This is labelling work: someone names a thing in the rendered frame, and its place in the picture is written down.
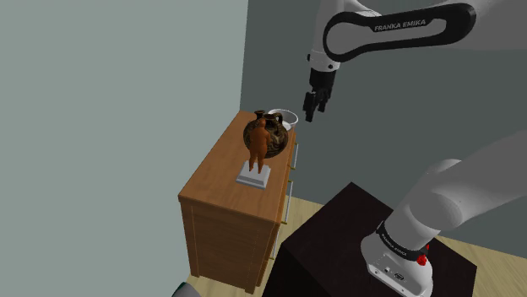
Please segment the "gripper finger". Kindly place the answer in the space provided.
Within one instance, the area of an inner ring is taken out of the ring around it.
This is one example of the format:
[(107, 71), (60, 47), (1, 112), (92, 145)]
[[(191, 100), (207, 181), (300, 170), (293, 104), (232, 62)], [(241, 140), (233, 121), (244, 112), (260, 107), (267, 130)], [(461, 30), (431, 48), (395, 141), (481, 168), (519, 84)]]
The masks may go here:
[(307, 122), (312, 122), (313, 113), (316, 110), (316, 106), (316, 93), (306, 92), (302, 109), (305, 112), (305, 120)]
[(326, 105), (330, 98), (330, 90), (329, 89), (319, 89), (316, 92), (316, 99), (318, 101), (318, 110), (320, 112), (325, 112)]

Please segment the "white bowl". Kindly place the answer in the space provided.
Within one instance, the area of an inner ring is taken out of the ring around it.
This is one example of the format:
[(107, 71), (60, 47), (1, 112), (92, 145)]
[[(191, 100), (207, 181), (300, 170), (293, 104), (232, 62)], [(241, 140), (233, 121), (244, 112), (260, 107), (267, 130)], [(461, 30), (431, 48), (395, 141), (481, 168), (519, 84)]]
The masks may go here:
[(268, 111), (269, 114), (280, 113), (283, 117), (282, 125), (287, 131), (290, 131), (299, 121), (296, 113), (285, 109), (273, 109)]

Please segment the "dark patterned round vase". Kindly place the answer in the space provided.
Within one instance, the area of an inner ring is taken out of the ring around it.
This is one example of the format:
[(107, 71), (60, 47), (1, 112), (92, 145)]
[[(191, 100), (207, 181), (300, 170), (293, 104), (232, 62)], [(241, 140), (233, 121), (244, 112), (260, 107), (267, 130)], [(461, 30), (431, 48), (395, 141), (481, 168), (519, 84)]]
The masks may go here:
[(261, 118), (266, 121), (265, 129), (270, 133), (270, 144), (267, 146), (265, 159), (270, 159), (280, 154), (289, 141), (289, 134), (284, 127), (283, 116), (279, 112), (266, 113), (263, 110), (255, 111), (256, 119), (250, 121), (243, 130), (243, 141), (247, 148), (250, 147), (250, 132), (258, 125)]

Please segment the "orange figure on grey base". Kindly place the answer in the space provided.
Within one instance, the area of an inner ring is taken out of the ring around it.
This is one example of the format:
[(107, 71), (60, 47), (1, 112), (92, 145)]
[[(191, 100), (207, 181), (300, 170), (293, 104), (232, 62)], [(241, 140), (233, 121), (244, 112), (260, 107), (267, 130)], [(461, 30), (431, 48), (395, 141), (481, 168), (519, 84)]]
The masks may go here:
[(266, 120), (260, 118), (256, 127), (249, 133), (249, 160), (246, 160), (236, 178), (236, 182), (264, 190), (271, 169), (264, 163), (270, 144), (270, 133), (265, 129)]

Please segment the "wooden chest of drawers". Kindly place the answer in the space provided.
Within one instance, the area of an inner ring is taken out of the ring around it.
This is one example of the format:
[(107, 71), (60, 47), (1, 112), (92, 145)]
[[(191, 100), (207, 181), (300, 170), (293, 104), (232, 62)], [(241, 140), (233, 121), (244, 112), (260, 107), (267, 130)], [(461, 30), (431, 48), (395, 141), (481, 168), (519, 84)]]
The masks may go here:
[(271, 169), (265, 189), (236, 178), (249, 158), (243, 129), (255, 115), (239, 111), (180, 191), (190, 273), (251, 294), (262, 283), (282, 221), (296, 133)]

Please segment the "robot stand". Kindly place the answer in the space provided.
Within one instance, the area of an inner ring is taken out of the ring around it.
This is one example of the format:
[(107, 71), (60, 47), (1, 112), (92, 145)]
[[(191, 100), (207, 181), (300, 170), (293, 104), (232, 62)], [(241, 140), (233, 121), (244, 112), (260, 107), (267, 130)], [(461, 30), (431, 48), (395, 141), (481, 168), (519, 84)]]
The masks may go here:
[(407, 249), (428, 246), (430, 297), (473, 297), (477, 267), (436, 240), (437, 230), (419, 220), (407, 202), (391, 209), (350, 183), (280, 246), (262, 297), (403, 297), (372, 276), (361, 241), (384, 223)]

